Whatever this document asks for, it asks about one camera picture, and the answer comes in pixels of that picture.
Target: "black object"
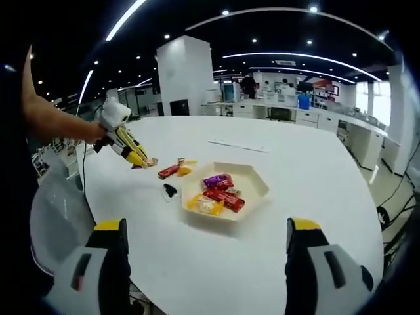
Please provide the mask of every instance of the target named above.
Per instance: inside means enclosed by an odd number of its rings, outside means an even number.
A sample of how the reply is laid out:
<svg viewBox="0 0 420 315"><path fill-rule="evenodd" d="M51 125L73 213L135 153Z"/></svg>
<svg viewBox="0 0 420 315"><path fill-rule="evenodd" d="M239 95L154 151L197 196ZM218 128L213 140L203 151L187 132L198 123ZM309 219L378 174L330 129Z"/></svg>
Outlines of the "black object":
<svg viewBox="0 0 420 315"><path fill-rule="evenodd" d="M381 223L381 230L383 231L389 225L389 222L390 222L389 214L387 210L385 210L384 207L380 207L380 206L376 208L376 211L378 212L378 219L379 219L379 222Z"/></svg>
<svg viewBox="0 0 420 315"><path fill-rule="evenodd" d="M271 107L268 118L277 121L290 121L291 110L288 110L287 108Z"/></svg>
<svg viewBox="0 0 420 315"><path fill-rule="evenodd" d="M190 107L188 106L188 100L176 100L169 103L171 106L172 116L189 116Z"/></svg>
<svg viewBox="0 0 420 315"><path fill-rule="evenodd" d="M163 111L163 103L162 102L158 102L157 104L157 114L159 116L164 116L165 112Z"/></svg>
<svg viewBox="0 0 420 315"><path fill-rule="evenodd" d="M169 184L163 184L163 187L165 187L166 193L170 198L172 198L178 192L178 190L175 187Z"/></svg>
<svg viewBox="0 0 420 315"><path fill-rule="evenodd" d="M296 89L302 93L312 92L314 90L314 86L312 83L309 82L299 82Z"/></svg>

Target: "black ceiling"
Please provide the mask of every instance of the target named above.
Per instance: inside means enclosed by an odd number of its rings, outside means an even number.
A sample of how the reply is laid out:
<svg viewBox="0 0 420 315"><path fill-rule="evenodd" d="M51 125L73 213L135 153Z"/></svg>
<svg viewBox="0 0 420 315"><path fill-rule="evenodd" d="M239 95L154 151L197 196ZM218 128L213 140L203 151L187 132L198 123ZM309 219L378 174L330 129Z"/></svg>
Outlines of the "black ceiling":
<svg viewBox="0 0 420 315"><path fill-rule="evenodd" d="M298 7L317 5L322 12L350 20L379 34L389 28L382 6L367 6L365 1L273 1L248 3L240 0L147 0L120 29L111 42L105 42L108 32L134 0L72 1L53 6L37 7L44 17L37 23L39 30L33 42L33 80L37 92L47 99L80 93L87 72L94 74L87 87L84 101L89 101L113 87L137 84L156 77L156 49L167 40L189 35L208 41L212 47L213 67L227 68L236 73L248 66L274 66L272 60L294 60L301 67L319 72L346 76L351 70L321 60L247 56L223 59L227 54L283 51L323 56L346 62L358 68L395 63L393 53L369 35L331 18L301 12L254 12L228 16L222 20L185 32L198 22L218 16L224 9L230 12L256 7ZM313 40L308 46L306 41ZM386 71L375 72L386 79ZM368 77L359 75L358 81Z"/></svg>

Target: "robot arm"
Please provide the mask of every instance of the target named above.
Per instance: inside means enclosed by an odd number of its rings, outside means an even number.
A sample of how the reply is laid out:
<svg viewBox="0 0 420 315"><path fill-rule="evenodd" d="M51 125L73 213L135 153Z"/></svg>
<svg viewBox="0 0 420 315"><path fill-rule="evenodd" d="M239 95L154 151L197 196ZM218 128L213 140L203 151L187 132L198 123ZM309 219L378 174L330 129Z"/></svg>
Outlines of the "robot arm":
<svg viewBox="0 0 420 315"><path fill-rule="evenodd" d="M120 104L114 97L106 100L99 117L99 123L106 129L106 137L94 145L95 152L109 144L111 148L125 158L129 163L148 168L151 163L143 147L125 128L125 122L131 114L131 109Z"/></svg>

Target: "blue container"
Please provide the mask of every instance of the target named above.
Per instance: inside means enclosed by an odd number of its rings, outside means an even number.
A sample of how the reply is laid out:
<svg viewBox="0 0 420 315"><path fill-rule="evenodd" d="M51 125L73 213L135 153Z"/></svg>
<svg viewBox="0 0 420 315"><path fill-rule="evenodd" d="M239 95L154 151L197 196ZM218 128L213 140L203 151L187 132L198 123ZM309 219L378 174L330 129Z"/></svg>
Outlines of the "blue container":
<svg viewBox="0 0 420 315"><path fill-rule="evenodd" d="M302 95L302 94L299 95L297 97L297 104L299 108L303 110L309 110L309 107L310 107L309 96Z"/></svg>

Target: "white table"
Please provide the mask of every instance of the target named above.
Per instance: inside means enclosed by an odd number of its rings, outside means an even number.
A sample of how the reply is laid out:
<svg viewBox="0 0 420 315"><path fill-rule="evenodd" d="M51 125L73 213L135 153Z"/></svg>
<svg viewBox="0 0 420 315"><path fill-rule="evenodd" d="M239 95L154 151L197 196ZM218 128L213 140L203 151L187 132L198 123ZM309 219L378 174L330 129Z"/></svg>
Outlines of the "white table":
<svg viewBox="0 0 420 315"><path fill-rule="evenodd" d="M234 117L151 117L129 128L158 166L131 170L109 147L87 156L87 199L97 221L125 217L131 279L170 315L283 314L287 218L318 222L372 274L383 273L375 205L355 162L333 133ZM210 144L263 145L268 153ZM78 149L83 157L83 146ZM267 202L231 231L187 224L167 203L157 172L178 157L250 164L269 185Z"/></svg>
<svg viewBox="0 0 420 315"><path fill-rule="evenodd" d="M244 100L238 103L210 103L202 104L201 112L204 115L217 113L216 108L225 105L233 107L233 116L242 118L266 118L266 108L285 108L295 112L295 121L297 125L304 125L333 133L337 132L339 121L346 121L351 124L351 142L350 150L365 169L374 170L377 160L381 154L383 139L388 134L365 121L344 114L339 114L320 108L310 108L303 110L296 107L285 106L280 103L269 103L265 100Z"/></svg>

